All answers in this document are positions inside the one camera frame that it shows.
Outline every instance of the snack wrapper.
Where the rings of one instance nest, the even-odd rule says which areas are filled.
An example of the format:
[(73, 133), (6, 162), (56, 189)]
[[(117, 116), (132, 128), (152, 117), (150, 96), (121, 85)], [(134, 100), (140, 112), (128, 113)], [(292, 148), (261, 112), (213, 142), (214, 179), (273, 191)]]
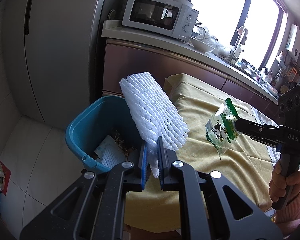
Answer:
[(207, 140), (217, 149), (220, 159), (241, 134), (235, 128), (235, 121), (238, 119), (234, 105), (227, 98), (225, 104), (221, 104), (206, 124)]

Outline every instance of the blue trash can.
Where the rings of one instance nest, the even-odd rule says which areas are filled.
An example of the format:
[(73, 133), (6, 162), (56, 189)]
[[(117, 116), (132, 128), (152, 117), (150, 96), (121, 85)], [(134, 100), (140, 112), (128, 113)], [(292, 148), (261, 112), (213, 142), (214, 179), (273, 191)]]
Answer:
[(100, 174), (110, 169), (91, 158), (103, 139), (117, 130), (127, 147), (141, 149), (142, 139), (124, 98), (105, 96), (88, 106), (69, 124), (66, 143), (85, 169)]

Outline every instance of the silver screw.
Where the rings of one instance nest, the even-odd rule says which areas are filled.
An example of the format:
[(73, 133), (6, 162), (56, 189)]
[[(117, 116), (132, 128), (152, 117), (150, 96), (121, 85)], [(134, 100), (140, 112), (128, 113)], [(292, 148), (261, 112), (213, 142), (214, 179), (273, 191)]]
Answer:
[(124, 163), (122, 163), (122, 167), (124, 167), (124, 168), (130, 168), (131, 166), (132, 166), (131, 162), (124, 162)]
[(220, 171), (212, 171), (211, 176), (215, 179), (219, 179), (221, 177)]
[(84, 174), (84, 177), (86, 179), (92, 179), (94, 177), (94, 173), (92, 171), (87, 171), (85, 174)]
[(173, 166), (175, 166), (175, 167), (178, 167), (178, 168), (180, 168), (180, 167), (182, 167), (183, 166), (183, 162), (182, 161), (175, 161), (175, 162), (173, 162), (173, 164), (172, 164)]

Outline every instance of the microwave knob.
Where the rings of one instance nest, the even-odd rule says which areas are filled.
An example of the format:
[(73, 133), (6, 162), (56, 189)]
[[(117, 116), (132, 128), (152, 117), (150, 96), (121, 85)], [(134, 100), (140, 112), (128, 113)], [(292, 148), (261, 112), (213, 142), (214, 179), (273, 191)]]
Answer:
[(188, 17), (187, 17), (187, 20), (188, 20), (188, 22), (193, 22), (194, 21), (194, 16), (192, 16), (192, 15), (189, 15)]
[(183, 27), (183, 30), (184, 30), (186, 33), (188, 33), (189, 31), (191, 31), (191, 27), (190, 27), (189, 25), (185, 25), (185, 26)]

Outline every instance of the countertop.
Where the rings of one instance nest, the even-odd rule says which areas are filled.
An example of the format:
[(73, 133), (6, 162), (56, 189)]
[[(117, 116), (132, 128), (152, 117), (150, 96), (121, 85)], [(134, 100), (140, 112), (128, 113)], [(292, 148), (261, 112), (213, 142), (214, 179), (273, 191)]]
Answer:
[(228, 65), (211, 52), (204, 53), (196, 50), (187, 42), (156, 33), (124, 27), (121, 26), (121, 21), (104, 21), (102, 37), (142, 43), (191, 58), (195, 61), (211, 66), (212, 68), (229, 76), (239, 79), (243, 83), (254, 88), (266, 98), (270, 99), (272, 102), (278, 104), (277, 99), (266, 88), (254, 81), (251, 77)]

